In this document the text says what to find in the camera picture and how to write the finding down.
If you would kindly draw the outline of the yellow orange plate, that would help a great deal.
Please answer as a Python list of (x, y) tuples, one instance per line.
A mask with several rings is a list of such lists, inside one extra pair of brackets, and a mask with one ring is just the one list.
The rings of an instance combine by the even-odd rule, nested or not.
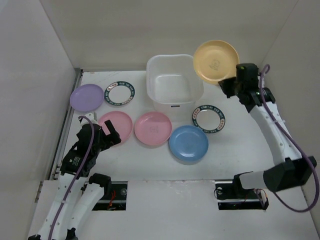
[(195, 73), (208, 84), (236, 76), (240, 58), (236, 49), (223, 40), (210, 40), (201, 44), (193, 54)]

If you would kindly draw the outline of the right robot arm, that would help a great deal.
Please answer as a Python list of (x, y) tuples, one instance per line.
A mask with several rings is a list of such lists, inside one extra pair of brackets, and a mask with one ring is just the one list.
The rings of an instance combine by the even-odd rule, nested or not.
[(219, 82), (223, 93), (238, 97), (259, 126), (272, 154), (274, 166), (264, 171), (244, 172), (234, 176), (232, 193), (244, 197), (251, 189), (268, 189), (273, 193), (303, 186), (313, 176), (315, 195), (320, 193), (314, 157), (307, 157), (292, 140), (281, 118), (276, 99), (262, 82), (270, 66), (259, 70), (254, 63), (236, 65), (236, 76)]

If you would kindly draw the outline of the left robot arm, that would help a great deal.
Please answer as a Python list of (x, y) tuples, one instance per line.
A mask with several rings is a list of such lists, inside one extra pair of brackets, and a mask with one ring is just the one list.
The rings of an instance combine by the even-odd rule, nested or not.
[(50, 210), (40, 230), (30, 240), (76, 240), (81, 227), (101, 198), (112, 194), (110, 176), (90, 175), (102, 151), (121, 143), (119, 133), (110, 120), (105, 121), (109, 131), (87, 116), (78, 118), (81, 129), (77, 142), (62, 160), (58, 187)]

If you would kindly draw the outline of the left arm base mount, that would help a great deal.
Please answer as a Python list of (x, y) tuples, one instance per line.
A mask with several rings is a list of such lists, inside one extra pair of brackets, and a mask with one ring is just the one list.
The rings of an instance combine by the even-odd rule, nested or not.
[(125, 211), (127, 208), (128, 182), (113, 181), (108, 192), (95, 204), (93, 211)]

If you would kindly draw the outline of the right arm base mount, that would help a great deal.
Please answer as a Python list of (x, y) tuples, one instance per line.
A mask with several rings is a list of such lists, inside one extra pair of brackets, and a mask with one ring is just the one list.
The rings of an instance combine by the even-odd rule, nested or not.
[(244, 189), (237, 192), (232, 180), (215, 181), (214, 197), (219, 210), (263, 210), (269, 207), (267, 193), (263, 189)]

